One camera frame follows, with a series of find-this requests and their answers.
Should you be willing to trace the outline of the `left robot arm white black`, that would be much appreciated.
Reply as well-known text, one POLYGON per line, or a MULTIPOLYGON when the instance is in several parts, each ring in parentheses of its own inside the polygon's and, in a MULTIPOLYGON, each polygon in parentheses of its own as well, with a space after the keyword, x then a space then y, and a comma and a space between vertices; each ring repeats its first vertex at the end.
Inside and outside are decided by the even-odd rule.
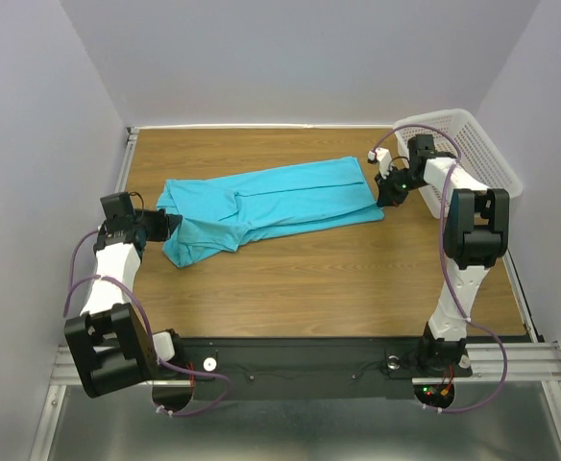
POLYGON ((105 220, 93 252, 95 273, 71 280, 67 313, 75 290, 89 282, 78 316, 65 321, 63 333, 85 392, 91 398, 161 377, 161 363, 186 364, 180 336, 168 329, 153 333, 133 287, 146 245, 164 242, 182 222, 165 210, 137 208, 129 192, 100 199, 105 220))

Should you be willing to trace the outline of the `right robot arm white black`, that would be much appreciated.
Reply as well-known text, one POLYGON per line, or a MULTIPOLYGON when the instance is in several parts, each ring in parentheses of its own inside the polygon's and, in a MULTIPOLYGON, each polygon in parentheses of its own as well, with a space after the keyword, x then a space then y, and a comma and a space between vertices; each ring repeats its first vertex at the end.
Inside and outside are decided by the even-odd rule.
POLYGON ((377 147, 367 160, 378 166, 377 206, 399 206, 408 193, 425 186, 440 194, 439 258, 444 285, 416 352, 422 368, 466 366, 467 326, 480 285, 508 248, 510 195, 476 180, 458 157, 435 149, 433 136, 408 141, 406 165, 393 164, 377 147))

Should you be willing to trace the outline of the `turquoise t shirt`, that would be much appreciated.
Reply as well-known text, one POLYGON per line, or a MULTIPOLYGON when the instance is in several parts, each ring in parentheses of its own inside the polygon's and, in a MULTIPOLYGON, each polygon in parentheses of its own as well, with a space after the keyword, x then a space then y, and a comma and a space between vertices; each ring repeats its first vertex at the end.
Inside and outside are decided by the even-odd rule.
POLYGON ((162 246, 179 268, 260 240, 384 217, 354 157, 208 180, 168 180, 157 207, 183 218, 162 246))

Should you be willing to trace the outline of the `white plastic basket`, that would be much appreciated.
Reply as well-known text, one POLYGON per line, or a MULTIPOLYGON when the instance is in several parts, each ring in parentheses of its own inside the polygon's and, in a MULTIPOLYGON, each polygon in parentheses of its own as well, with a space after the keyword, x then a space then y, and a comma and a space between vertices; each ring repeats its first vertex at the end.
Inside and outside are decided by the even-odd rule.
POLYGON ((393 128, 404 125, 412 127, 395 132, 401 156, 408 156, 408 140, 420 133, 432 134, 438 151, 455 153, 452 144, 439 133, 415 128, 415 125, 428 125, 447 134, 458 145, 462 153, 459 165, 478 181, 493 188, 504 188, 511 199, 516 199, 523 193, 519 177, 490 136, 467 110, 443 109, 413 115, 397 121, 393 128))

